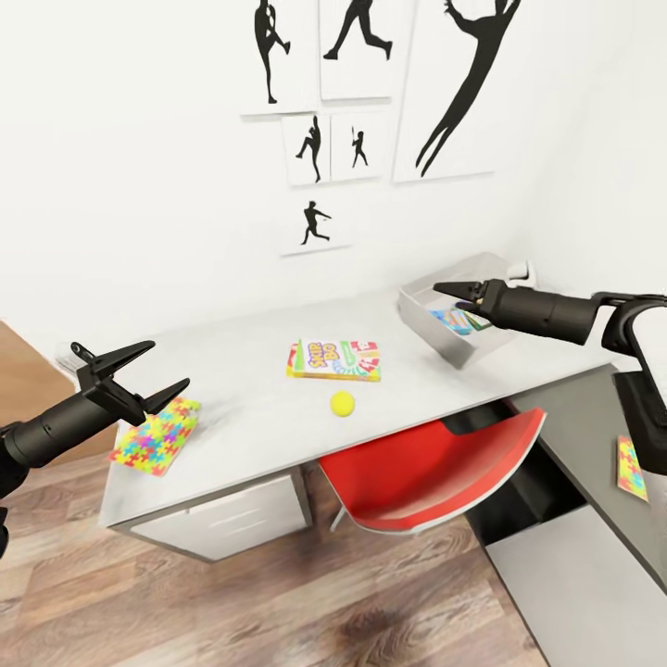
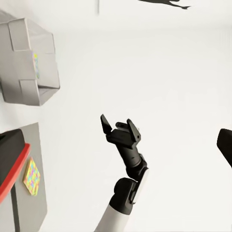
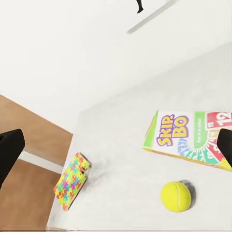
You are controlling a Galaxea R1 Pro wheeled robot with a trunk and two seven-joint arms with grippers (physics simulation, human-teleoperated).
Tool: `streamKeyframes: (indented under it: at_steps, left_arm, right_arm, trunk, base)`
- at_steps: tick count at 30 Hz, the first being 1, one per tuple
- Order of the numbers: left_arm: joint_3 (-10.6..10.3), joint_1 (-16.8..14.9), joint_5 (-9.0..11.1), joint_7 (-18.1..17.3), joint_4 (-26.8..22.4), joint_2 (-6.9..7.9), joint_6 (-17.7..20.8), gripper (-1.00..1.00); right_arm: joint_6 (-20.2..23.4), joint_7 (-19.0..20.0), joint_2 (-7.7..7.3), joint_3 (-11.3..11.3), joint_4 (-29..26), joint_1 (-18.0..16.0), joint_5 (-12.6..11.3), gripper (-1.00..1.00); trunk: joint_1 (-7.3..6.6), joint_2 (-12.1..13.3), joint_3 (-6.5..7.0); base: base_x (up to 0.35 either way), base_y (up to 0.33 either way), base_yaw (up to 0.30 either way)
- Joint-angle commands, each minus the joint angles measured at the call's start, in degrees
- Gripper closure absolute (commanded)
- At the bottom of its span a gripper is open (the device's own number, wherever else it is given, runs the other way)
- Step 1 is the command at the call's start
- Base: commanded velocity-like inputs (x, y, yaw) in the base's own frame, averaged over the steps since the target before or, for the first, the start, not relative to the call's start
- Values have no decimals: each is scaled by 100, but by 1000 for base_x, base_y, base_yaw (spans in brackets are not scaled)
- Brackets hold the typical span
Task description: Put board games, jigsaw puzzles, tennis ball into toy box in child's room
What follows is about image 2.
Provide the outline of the board game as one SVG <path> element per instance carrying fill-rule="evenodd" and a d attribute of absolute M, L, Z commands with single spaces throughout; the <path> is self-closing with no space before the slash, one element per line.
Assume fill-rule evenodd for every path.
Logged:
<path fill-rule="evenodd" d="M 34 63 L 34 69 L 35 69 L 36 79 L 39 79 L 40 75 L 39 75 L 39 67 L 38 67 L 37 54 L 32 53 L 32 57 L 33 57 L 33 63 Z"/>

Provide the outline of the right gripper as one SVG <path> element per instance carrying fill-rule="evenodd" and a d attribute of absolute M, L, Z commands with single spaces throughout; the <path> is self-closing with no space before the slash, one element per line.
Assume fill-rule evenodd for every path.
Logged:
<path fill-rule="evenodd" d="M 141 141 L 142 136 L 138 128 L 128 118 L 128 131 L 114 129 L 108 123 L 104 114 L 101 115 L 101 124 L 103 133 L 109 143 L 115 144 L 123 160 L 131 160 L 137 156 L 137 144 Z"/>

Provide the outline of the jigsaw puzzle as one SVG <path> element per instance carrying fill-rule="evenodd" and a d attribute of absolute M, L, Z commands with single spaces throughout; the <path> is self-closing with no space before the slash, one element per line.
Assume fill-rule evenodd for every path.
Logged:
<path fill-rule="evenodd" d="M 27 185 L 32 195 L 37 195 L 38 186 L 40 181 L 40 173 L 32 159 L 30 157 L 27 172 L 24 178 L 24 183 Z"/>

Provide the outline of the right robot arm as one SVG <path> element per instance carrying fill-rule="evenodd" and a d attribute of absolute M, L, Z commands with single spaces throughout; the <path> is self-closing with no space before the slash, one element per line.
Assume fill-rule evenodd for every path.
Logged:
<path fill-rule="evenodd" d="M 149 175 L 149 168 L 137 148 L 142 136 L 129 118 L 127 124 L 117 122 L 115 124 L 117 129 L 112 131 L 112 127 L 102 114 L 101 124 L 107 141 L 116 145 L 129 178 L 123 177 L 115 184 L 114 195 L 94 232 L 124 232 L 133 205 L 137 203 Z"/>

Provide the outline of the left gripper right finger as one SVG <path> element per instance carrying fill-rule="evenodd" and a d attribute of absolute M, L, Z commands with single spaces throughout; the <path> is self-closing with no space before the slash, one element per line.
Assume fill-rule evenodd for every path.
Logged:
<path fill-rule="evenodd" d="M 232 167 L 232 130 L 220 129 L 217 138 L 217 147 Z"/>

